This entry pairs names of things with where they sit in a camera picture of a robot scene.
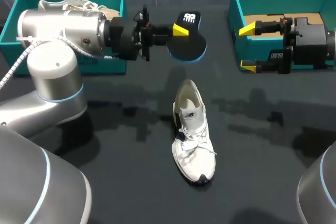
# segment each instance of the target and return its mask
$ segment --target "shoe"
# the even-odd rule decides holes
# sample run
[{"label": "shoe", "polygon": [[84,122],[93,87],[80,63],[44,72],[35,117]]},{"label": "shoe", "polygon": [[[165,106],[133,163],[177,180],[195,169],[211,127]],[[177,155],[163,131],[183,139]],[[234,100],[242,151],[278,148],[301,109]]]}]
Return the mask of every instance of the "shoe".
[{"label": "shoe", "polygon": [[61,2],[48,2],[40,0],[38,10],[91,10],[93,12],[103,12],[107,20],[119,17],[120,12],[109,9],[104,5],[99,5],[89,0],[63,0]]},{"label": "shoe", "polygon": [[191,182],[203,184],[215,173],[215,152],[209,138],[205,105],[196,84],[185,80],[173,103],[177,135],[172,145],[175,162]]}]

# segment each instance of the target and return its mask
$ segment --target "black table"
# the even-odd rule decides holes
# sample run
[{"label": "black table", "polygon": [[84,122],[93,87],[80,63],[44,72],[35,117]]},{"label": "black table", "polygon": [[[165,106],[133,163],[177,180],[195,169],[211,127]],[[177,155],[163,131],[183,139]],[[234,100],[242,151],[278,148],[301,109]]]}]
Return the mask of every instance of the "black table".
[{"label": "black table", "polygon": [[[172,23],[180,10],[152,8],[151,22]],[[336,139],[336,75],[242,73],[227,7],[199,10],[208,43],[201,61],[181,64],[156,47],[150,62],[128,62],[125,76],[84,77],[88,112],[32,138],[87,176],[90,224],[300,223],[299,179]],[[218,154],[205,187],[189,185],[171,153],[172,103],[186,78],[201,92]],[[1,99],[32,89],[29,78],[16,78]]]}]

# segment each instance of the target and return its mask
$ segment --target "cable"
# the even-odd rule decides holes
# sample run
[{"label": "cable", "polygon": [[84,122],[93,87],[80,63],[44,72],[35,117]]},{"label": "cable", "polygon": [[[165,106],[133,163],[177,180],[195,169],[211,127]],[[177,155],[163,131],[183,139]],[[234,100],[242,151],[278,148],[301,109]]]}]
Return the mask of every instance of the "cable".
[{"label": "cable", "polygon": [[137,12],[137,14],[134,16],[133,20],[135,20],[135,18],[137,17],[137,15],[141,13],[141,10]]}]

